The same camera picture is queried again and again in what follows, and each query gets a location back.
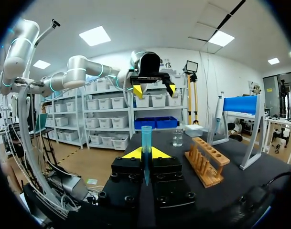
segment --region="light panel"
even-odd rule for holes
[[[230,36],[227,33],[224,33],[222,31],[217,31],[208,42],[225,47],[233,40],[234,40],[233,36]]]
[[[37,61],[33,66],[36,68],[40,68],[40,69],[46,69],[48,66],[50,66],[51,64],[45,61]]]
[[[79,34],[79,36],[84,41],[86,41],[89,46],[95,46],[111,41],[103,26],[99,26],[86,32],[82,32]]]

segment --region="table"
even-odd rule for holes
[[[269,118],[268,122],[269,122],[268,130],[267,130],[268,134],[266,135],[266,139],[265,139],[265,143],[264,143],[264,147],[263,147],[264,151],[266,150],[266,145],[267,145],[268,139],[269,139],[270,126],[271,126],[272,123],[291,126],[291,122],[289,122],[285,118],[280,118],[280,119],[270,119]],[[270,149],[272,138],[273,138],[273,135],[271,136],[270,141],[269,141],[269,149]],[[287,163],[289,163],[290,161],[291,161],[291,153],[290,153],[290,156],[289,156],[289,159],[288,159]]]
[[[206,141],[207,133],[201,137]],[[215,136],[216,140],[222,139],[223,136]],[[268,154],[262,156],[249,168],[242,171],[239,168],[243,157],[245,155],[247,145],[229,139],[228,142],[214,146],[218,151],[230,159],[230,164],[226,165],[223,169],[222,175],[224,181],[213,187],[204,188],[201,181],[198,179],[196,173],[192,169],[188,160],[184,156],[184,152],[190,149],[192,139],[183,135],[183,146],[172,146],[172,133],[171,132],[153,132],[152,133],[152,146],[169,154],[170,156],[178,157],[182,163],[182,172],[187,184],[191,190],[196,193],[196,206],[198,208],[209,208],[210,210],[217,211],[224,206],[231,204],[242,194],[246,193],[252,186],[262,185],[268,182],[276,175],[290,171],[291,166],[276,159]],[[125,150],[126,153],[141,146],[141,133],[134,134],[130,143]],[[287,177],[278,179],[272,184],[272,188],[282,188]],[[141,186],[140,198],[140,214],[138,219],[139,227],[153,227],[155,225],[154,203],[151,184]]]

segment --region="test tube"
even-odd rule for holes
[[[144,178],[146,185],[149,185],[150,179],[150,153],[151,153],[151,126],[142,126],[142,152],[144,154]]]

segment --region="wooden test tube rack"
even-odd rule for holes
[[[199,137],[193,138],[193,141],[195,142],[195,145],[191,145],[190,151],[185,152],[184,154],[195,173],[203,183],[204,187],[211,187],[220,183],[224,179],[221,176],[223,166],[229,164],[230,160]],[[217,170],[198,151],[198,147],[202,148],[205,153],[217,163]]]

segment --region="blue storage bin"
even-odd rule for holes
[[[157,117],[155,120],[157,129],[177,127],[177,119],[171,116]]]
[[[144,125],[149,125],[153,129],[156,128],[155,118],[137,118],[135,120],[135,129],[141,130],[141,127]]]

